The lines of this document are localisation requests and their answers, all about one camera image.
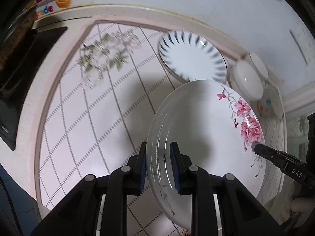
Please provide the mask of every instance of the plate with pink flowers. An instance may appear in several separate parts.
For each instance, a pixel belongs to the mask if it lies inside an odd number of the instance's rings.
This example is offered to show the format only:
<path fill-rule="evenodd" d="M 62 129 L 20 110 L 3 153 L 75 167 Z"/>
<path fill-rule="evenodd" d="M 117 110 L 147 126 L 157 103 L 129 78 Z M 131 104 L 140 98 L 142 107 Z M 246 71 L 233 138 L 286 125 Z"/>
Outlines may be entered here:
<path fill-rule="evenodd" d="M 234 174 L 257 197 L 266 160 L 253 152 L 252 145 L 264 144 L 264 136 L 252 108 L 233 89 L 207 80 L 186 83 L 163 101 L 149 130 L 146 160 L 153 195 L 171 221 L 189 230 L 192 200 L 175 189 L 173 141 L 193 164 L 218 176 Z"/>

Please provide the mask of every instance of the wall switch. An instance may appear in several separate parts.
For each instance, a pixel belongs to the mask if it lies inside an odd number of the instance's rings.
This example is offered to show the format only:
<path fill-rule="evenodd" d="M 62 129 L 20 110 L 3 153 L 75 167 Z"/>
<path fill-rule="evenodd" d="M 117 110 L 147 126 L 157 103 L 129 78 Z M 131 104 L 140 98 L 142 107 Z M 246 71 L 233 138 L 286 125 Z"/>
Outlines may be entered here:
<path fill-rule="evenodd" d="M 294 41 L 298 45 L 305 63 L 308 65 L 315 59 L 315 40 L 310 31 L 303 24 L 290 30 Z"/>

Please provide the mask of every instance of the white plate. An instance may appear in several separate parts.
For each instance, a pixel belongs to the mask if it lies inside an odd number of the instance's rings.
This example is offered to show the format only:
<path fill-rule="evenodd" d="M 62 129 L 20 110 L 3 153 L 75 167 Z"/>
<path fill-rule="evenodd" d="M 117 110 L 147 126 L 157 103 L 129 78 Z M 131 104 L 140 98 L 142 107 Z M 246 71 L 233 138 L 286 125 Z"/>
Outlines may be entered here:
<path fill-rule="evenodd" d="M 226 81 L 226 64 L 216 47 L 191 32 L 170 31 L 158 43 L 161 59 L 186 81 Z"/>
<path fill-rule="evenodd" d="M 166 216 L 185 229 L 191 228 L 192 202 L 191 196 L 180 196 L 174 186 L 170 162 L 173 141 L 193 164 L 218 176 L 232 173 L 255 197 L 259 193 L 266 160 L 252 151 L 251 141 L 264 143 L 264 137 L 252 109 L 238 102 L 243 103 L 243 98 L 223 84 L 193 81 L 173 91 L 152 121 L 146 145 L 150 187 Z M 248 119 L 254 122 L 250 131 L 259 139 L 242 138 Z"/>

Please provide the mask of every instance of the plate with blue striped rim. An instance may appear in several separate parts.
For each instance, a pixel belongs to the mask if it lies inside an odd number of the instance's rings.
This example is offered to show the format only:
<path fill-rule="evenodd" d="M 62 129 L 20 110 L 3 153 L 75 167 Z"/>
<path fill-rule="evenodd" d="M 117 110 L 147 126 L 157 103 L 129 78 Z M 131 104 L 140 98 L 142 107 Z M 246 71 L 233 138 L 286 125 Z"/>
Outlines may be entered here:
<path fill-rule="evenodd" d="M 221 53 L 198 34 L 169 31 L 160 38 L 158 50 L 165 65 L 186 81 L 226 81 L 226 63 Z"/>

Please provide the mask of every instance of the black cable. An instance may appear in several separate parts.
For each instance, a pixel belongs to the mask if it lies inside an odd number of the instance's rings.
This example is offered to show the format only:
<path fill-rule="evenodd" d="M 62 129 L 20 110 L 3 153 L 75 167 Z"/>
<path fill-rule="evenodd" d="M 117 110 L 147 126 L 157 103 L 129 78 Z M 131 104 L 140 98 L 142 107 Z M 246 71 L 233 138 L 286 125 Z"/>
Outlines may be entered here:
<path fill-rule="evenodd" d="M 13 202 L 11 200 L 11 197 L 10 197 L 10 195 L 9 195 L 9 193 L 7 191 L 7 188 L 5 187 L 4 182 L 3 182 L 1 177 L 0 177 L 0 185 L 1 185 L 2 190 L 4 191 L 5 196 L 7 197 L 7 201 L 9 202 L 9 206 L 10 206 L 10 210 L 11 210 L 11 213 L 12 213 L 12 216 L 13 216 L 13 220 L 14 220 L 15 226 L 16 226 L 18 232 L 21 235 L 23 235 L 22 228 L 21 228 L 21 226 L 19 224 L 19 220 L 18 220 L 18 217 L 16 215 L 16 212 L 15 212 L 15 209 L 14 209 L 14 206 L 13 206 Z"/>

